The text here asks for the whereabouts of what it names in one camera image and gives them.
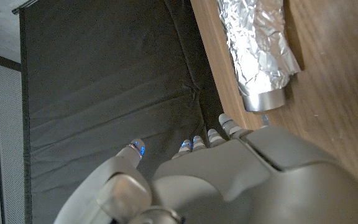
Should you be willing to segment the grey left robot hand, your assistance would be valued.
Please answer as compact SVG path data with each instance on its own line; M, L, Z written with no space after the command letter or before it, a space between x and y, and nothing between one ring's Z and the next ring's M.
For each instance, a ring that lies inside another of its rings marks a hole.
M97 167L57 223L358 223L358 181L316 145L287 131L240 128L184 141L151 181L137 170L140 139Z

